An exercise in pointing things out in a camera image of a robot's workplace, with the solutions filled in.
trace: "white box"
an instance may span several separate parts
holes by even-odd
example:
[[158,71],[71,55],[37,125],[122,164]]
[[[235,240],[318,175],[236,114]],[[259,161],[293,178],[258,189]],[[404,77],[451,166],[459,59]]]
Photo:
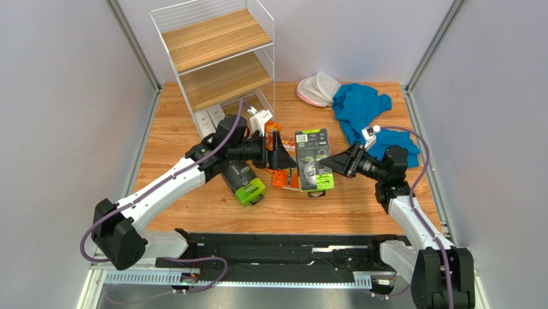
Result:
[[214,105],[206,109],[209,113],[209,117],[213,121],[215,128],[219,125],[219,122],[224,119],[224,111],[220,104]]
[[202,138],[211,133],[215,133],[215,126],[209,117],[207,109],[194,113],[194,117],[196,118],[196,125],[198,126],[198,131],[200,132],[200,136]]

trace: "wooden tabletop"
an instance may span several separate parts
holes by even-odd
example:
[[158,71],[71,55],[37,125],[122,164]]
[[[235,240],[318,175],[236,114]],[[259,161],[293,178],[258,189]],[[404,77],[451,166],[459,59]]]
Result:
[[[398,83],[365,83],[392,98],[392,110],[384,112],[373,124],[411,128],[411,122]],[[334,153],[348,148],[331,108],[316,108],[295,95],[296,83],[276,84],[276,121],[284,126],[283,135],[295,131],[326,127]],[[170,169],[200,137],[176,83],[166,83],[152,125],[135,191]],[[222,177],[184,195],[158,215],[150,230],[182,228],[190,232],[252,232],[289,234],[402,234],[399,225],[375,199],[375,182],[357,176],[334,176],[335,188],[323,198],[308,198],[306,193],[274,189],[271,173],[254,169],[268,191],[265,199],[244,208],[234,198]],[[409,169],[414,182],[420,168]],[[424,178],[416,196],[426,213],[440,229],[434,201]]]

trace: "white mesh bag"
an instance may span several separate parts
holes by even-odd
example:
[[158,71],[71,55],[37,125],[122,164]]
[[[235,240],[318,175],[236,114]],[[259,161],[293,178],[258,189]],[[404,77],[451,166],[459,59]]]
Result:
[[341,84],[324,72],[301,80],[297,86],[297,95],[304,102],[321,108],[332,106],[333,97]]

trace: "blue cloth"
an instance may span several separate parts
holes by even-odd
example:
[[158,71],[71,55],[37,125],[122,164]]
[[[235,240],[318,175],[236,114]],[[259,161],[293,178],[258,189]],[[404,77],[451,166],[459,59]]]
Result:
[[[384,111],[392,109],[392,99],[388,95],[378,95],[378,91],[369,86],[347,84],[341,86],[333,97],[335,118],[340,121],[342,131],[353,145],[355,142],[365,144],[361,130]],[[409,151],[407,165],[419,166],[419,148],[413,144],[409,133],[391,130],[381,130],[377,141],[367,152],[379,159],[383,158],[385,150],[390,145],[398,145]]]

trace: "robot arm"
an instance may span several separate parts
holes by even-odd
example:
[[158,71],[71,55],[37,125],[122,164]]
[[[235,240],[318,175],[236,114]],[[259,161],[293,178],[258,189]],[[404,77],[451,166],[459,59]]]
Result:
[[[395,235],[375,236],[372,247],[377,250],[376,262],[390,265],[409,283],[418,308],[449,307],[446,272],[441,270],[443,265],[451,270],[449,280],[454,308],[474,308],[473,258],[470,251],[456,248],[424,214],[405,181],[406,149],[390,146],[382,160],[367,153],[375,141],[374,134],[379,131],[379,127],[365,128],[362,131],[365,145],[355,143],[346,151],[325,158],[320,163],[348,178],[362,174],[377,181],[377,202],[403,229],[412,248],[397,240]],[[442,261],[444,256],[448,257],[448,264]]]
[[[268,169],[297,167],[277,131],[273,133],[272,150],[268,150],[266,137],[260,130],[245,138],[246,130],[244,118],[238,120],[235,115],[228,115],[220,121],[215,133],[206,136],[174,167],[142,190],[116,203],[104,199],[97,204],[94,223],[108,218],[93,229],[91,239],[116,269],[125,270],[141,258],[182,255],[188,245],[179,233],[150,232],[145,227],[187,192],[227,170],[230,161],[251,160],[255,166]],[[198,161],[199,165],[189,168]]]

